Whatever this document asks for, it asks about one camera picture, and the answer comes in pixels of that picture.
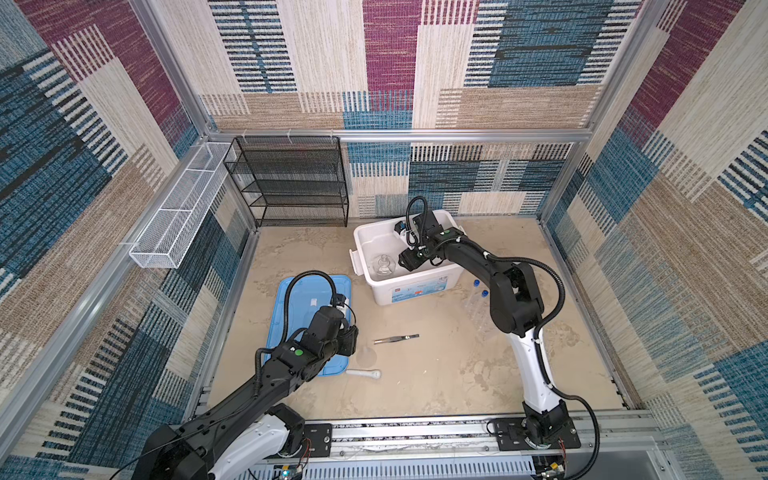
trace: blue label on bin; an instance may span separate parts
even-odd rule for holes
[[[403,300],[424,296],[430,293],[442,292],[445,285],[448,284],[448,277],[441,276],[422,282],[411,283],[392,291],[392,303],[402,302]]]

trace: black mesh shelf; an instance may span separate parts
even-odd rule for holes
[[[337,137],[236,137],[224,164],[262,226],[344,226],[349,193]]]

